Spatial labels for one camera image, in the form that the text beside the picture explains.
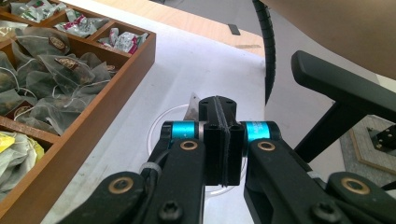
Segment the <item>wooden box compartment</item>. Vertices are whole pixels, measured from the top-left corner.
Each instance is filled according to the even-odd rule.
[[[67,6],[83,14],[94,15],[83,8]],[[52,22],[63,15],[58,13],[40,23],[31,23],[0,12],[0,20],[50,28]],[[98,38],[108,36],[112,27],[118,27],[120,33],[148,33],[148,38],[134,54],[97,43]],[[0,116],[0,131],[25,133],[46,149],[44,157],[0,202],[0,223],[39,223],[44,218],[155,61],[156,34],[121,21],[109,19],[104,27],[88,38],[67,36],[72,53],[81,56],[93,52],[107,64],[115,65],[119,71],[61,136]],[[0,42],[0,50],[15,65],[11,41]]]

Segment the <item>yellow packet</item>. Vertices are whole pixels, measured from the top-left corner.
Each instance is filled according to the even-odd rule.
[[[33,148],[35,149],[35,153],[37,154],[35,162],[38,162],[44,156],[44,148],[32,138],[29,138],[29,142],[32,144]]]
[[[15,138],[6,134],[0,133],[0,153],[12,146],[15,143]]]

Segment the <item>wooden tray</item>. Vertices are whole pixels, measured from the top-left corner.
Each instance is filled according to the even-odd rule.
[[[103,17],[83,8],[67,6],[87,17]],[[40,23],[26,21],[8,12],[0,12],[0,20],[52,27],[65,20],[65,12],[62,11]],[[96,43],[98,38],[108,35],[112,27],[119,27],[120,32],[129,31],[138,35],[148,33],[148,38],[133,55]],[[156,35],[122,21],[110,19],[105,26],[87,38],[74,35],[68,37],[71,52],[78,57],[85,52],[93,52],[102,61],[116,65],[120,70],[61,136],[0,117],[0,131],[25,133],[46,149],[42,160],[0,202],[0,223],[39,223],[44,218],[155,60]],[[11,42],[0,43],[0,50],[5,52],[15,65]]]

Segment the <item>floor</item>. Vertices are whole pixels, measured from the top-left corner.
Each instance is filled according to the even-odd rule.
[[[261,35],[254,6],[249,0],[165,0],[164,4]],[[323,48],[272,9],[270,14],[276,37],[276,82],[265,108],[265,119],[275,121],[286,142],[296,147],[332,105],[332,100],[326,96],[295,83],[290,58],[296,50],[307,51],[375,83],[378,80],[374,73]],[[332,144],[310,165],[324,180],[331,173],[345,170],[339,142]]]

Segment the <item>white surface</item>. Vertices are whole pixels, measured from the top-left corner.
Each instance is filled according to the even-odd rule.
[[[263,120],[263,58],[92,1],[65,2],[157,33],[157,53],[155,64],[42,223],[64,217],[105,177],[137,172],[148,158],[151,124],[163,111],[187,104],[192,92],[202,99],[222,95],[235,100],[237,120]],[[243,183],[206,200],[205,223],[252,223]]]

